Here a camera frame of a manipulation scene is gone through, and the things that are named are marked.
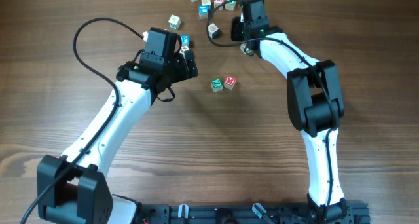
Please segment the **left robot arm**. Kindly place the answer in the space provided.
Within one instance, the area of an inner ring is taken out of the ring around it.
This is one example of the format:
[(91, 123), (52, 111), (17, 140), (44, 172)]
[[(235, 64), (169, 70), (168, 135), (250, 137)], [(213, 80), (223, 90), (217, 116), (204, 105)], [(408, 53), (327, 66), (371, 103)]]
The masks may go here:
[(33, 207), (52, 223), (141, 223), (141, 203), (113, 195), (107, 184), (112, 161), (135, 123), (158, 95), (198, 74), (191, 51), (180, 53), (178, 34), (151, 28), (145, 49), (120, 66), (112, 91), (88, 128), (59, 157), (37, 167)]

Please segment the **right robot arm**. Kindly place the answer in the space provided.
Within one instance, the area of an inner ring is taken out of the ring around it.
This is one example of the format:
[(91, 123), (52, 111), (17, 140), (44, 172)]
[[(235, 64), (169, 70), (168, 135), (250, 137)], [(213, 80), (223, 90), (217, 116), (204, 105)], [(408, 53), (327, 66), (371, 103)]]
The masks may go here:
[(242, 14), (232, 21), (231, 38), (242, 51), (271, 63), (287, 80), (287, 110), (306, 147), (310, 173), (310, 218), (331, 223), (346, 216), (338, 178), (336, 142), (344, 114), (336, 65), (298, 49), (278, 26), (271, 26), (264, 0), (240, 0)]

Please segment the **green letter Z block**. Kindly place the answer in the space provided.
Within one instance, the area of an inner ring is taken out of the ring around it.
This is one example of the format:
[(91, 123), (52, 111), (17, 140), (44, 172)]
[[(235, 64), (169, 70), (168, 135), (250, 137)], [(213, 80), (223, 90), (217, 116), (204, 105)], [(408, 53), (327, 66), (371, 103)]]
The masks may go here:
[(214, 92), (218, 92), (223, 89), (223, 81), (220, 78), (211, 80), (210, 84)]

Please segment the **red letter M block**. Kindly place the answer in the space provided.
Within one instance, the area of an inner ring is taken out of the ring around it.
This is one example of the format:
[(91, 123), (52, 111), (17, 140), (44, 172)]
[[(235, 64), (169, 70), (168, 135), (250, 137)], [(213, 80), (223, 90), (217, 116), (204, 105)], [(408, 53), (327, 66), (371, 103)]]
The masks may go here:
[(232, 90), (236, 84), (236, 77), (232, 75), (227, 75), (223, 82), (223, 86), (229, 90)]

